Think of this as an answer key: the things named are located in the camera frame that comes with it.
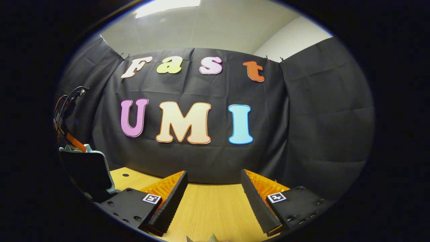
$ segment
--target ceiling light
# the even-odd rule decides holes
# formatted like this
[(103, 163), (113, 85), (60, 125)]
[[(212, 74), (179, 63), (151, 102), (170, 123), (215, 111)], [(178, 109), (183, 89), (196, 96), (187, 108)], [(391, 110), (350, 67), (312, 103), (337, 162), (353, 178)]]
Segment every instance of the ceiling light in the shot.
[(136, 19), (169, 9), (198, 7), (200, 0), (154, 0), (136, 10)]

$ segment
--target purple letter u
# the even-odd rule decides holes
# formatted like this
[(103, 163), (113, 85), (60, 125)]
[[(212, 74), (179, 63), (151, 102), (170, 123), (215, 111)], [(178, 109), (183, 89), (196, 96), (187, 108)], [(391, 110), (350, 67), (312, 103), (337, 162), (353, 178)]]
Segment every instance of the purple letter u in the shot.
[(143, 131), (143, 116), (145, 115), (145, 106), (149, 103), (146, 98), (136, 100), (137, 105), (137, 121), (134, 128), (130, 127), (129, 114), (130, 107), (133, 105), (132, 100), (124, 100), (121, 102), (121, 129), (123, 132), (130, 137), (137, 137)]

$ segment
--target wooden table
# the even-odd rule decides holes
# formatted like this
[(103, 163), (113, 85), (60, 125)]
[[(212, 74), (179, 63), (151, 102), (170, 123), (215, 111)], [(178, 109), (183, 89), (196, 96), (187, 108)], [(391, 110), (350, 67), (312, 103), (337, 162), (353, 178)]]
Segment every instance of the wooden table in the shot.
[[(139, 190), (161, 180), (128, 168), (111, 171), (111, 175), (121, 191), (128, 187)], [(261, 230), (241, 184), (189, 183), (169, 230), (158, 238), (185, 242), (188, 236), (194, 242), (207, 242), (212, 234), (230, 242), (261, 242), (273, 237)]]

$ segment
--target blue letter i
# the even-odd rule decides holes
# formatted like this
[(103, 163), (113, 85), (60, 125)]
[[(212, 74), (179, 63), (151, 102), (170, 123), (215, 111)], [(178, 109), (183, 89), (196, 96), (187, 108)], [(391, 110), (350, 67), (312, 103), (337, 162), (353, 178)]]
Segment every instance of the blue letter i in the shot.
[(248, 113), (251, 108), (248, 105), (230, 105), (228, 110), (233, 114), (233, 135), (228, 139), (232, 144), (244, 145), (254, 139), (249, 135)]

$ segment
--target cutout letter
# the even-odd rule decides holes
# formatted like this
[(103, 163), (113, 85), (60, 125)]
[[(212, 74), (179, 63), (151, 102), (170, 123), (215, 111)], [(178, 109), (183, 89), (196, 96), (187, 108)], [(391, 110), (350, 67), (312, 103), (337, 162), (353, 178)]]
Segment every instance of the cutout letter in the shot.
[(181, 70), (182, 57), (171, 56), (163, 60), (163, 63), (157, 67), (158, 73), (178, 73)]
[(137, 137), (143, 131), (143, 117), (145, 115), (145, 106), (149, 103), (146, 98), (136, 100), (137, 105), (137, 119), (136, 126), (134, 128), (130, 127), (129, 124), (129, 114), (130, 107), (133, 105), (132, 100), (124, 100), (121, 102), (121, 129), (123, 132), (130, 137)]
[(257, 81), (257, 82), (264, 81), (264, 77), (258, 74), (258, 70), (262, 71), (263, 67), (260, 65), (257, 65), (257, 62), (248, 61), (248, 62), (244, 62), (243, 65), (248, 68), (248, 76), (249, 78), (251, 78), (251, 80)]
[(251, 107), (248, 105), (230, 105), (228, 110), (233, 114), (233, 135), (228, 139), (232, 144), (244, 145), (254, 139), (249, 135), (248, 113)]
[(187, 141), (192, 144), (208, 144), (211, 137), (208, 136), (207, 119), (211, 105), (205, 102), (193, 104), (185, 118), (176, 102), (162, 102), (160, 108), (163, 111), (161, 118), (160, 134), (155, 138), (158, 142), (169, 143), (173, 141), (170, 135), (170, 126), (179, 142), (184, 140), (189, 128), (191, 134)]
[(143, 65), (145, 65), (146, 62), (150, 62), (151, 60), (152, 60), (152, 56), (132, 60), (132, 64), (127, 69), (127, 71), (121, 76), (121, 78), (130, 78), (134, 76), (135, 70), (140, 71)]
[(200, 66), (199, 70), (202, 74), (218, 74), (222, 71), (222, 63), (221, 58), (219, 57), (205, 57), (200, 62), (202, 66)]

